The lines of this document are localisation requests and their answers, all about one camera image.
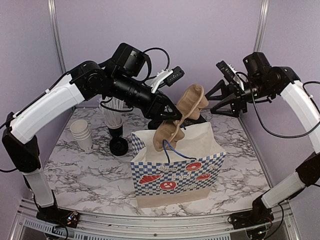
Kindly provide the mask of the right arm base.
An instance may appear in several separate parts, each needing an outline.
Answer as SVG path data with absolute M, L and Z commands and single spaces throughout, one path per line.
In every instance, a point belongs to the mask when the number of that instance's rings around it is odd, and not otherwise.
M 267 210 L 259 214 L 251 210 L 232 213 L 227 221 L 232 224 L 235 230 L 242 228 L 249 228 L 266 223 L 272 223 L 274 216 L 271 210 Z

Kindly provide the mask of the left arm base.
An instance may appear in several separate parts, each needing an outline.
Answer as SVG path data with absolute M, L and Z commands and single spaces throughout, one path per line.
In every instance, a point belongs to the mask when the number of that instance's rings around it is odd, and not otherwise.
M 70 228 L 78 226 L 80 213 L 76 210 L 61 209 L 56 206 L 40 208 L 36 218 L 45 222 L 58 224 Z

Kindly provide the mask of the brown cardboard cup carrier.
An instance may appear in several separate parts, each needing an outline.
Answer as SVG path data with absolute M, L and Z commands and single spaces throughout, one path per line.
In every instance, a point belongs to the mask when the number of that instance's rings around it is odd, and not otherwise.
M 199 84 L 189 86 L 176 105 L 182 117 L 179 120 L 165 120 L 160 124 L 152 140 L 154 149 L 157 152 L 164 150 L 163 140 L 167 140 L 175 148 L 177 142 L 185 137 L 184 132 L 181 130 L 184 120 L 187 118 L 197 120 L 200 117 L 201 110 L 208 105 L 209 101 L 205 97 L 203 86 Z

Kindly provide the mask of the checkered paper bag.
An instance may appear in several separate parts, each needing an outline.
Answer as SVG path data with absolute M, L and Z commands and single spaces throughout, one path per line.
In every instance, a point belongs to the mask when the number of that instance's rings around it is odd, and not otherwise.
M 131 176 L 137 205 L 153 208 L 207 198 L 227 155 L 215 138 L 210 122 L 182 130 L 185 137 L 176 146 L 153 145 L 155 130 L 132 132 Z

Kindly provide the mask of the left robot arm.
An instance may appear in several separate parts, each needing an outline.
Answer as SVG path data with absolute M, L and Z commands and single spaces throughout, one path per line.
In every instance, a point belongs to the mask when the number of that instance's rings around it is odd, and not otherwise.
M 111 58 L 96 63 L 87 60 L 63 74 L 50 88 L 19 112 L 7 115 L 2 143 L 15 168 L 20 171 L 26 185 L 38 203 L 41 215 L 58 223 L 63 211 L 58 208 L 53 191 L 41 167 L 37 132 L 72 107 L 96 95 L 117 98 L 141 110 L 151 120 L 179 120 L 182 113 L 160 91 L 163 85 L 171 86 L 184 71 L 179 67 L 166 67 L 155 77 L 147 76 L 151 85 L 137 76 L 144 65 L 152 63 L 146 51 L 121 43 Z

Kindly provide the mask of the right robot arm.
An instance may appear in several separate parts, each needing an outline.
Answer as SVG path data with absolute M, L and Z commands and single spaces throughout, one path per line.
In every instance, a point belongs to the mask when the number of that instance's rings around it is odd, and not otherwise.
M 306 90 L 309 84 L 289 66 L 272 66 L 263 52 L 253 52 L 243 59 L 245 72 L 236 70 L 224 60 L 216 64 L 224 79 L 219 81 L 207 94 L 217 104 L 210 109 L 214 115 L 239 117 L 252 104 L 260 126 L 269 135 L 280 139 L 308 138 L 312 154 L 292 174 L 276 184 L 252 203 L 247 219 L 258 224 L 267 216 L 267 211 L 277 204 L 296 196 L 304 189 L 317 185 L 320 180 L 320 108 Z M 263 122 L 258 110 L 259 102 L 271 102 L 280 97 L 294 114 L 301 132 L 295 127 L 286 133 L 277 133 Z

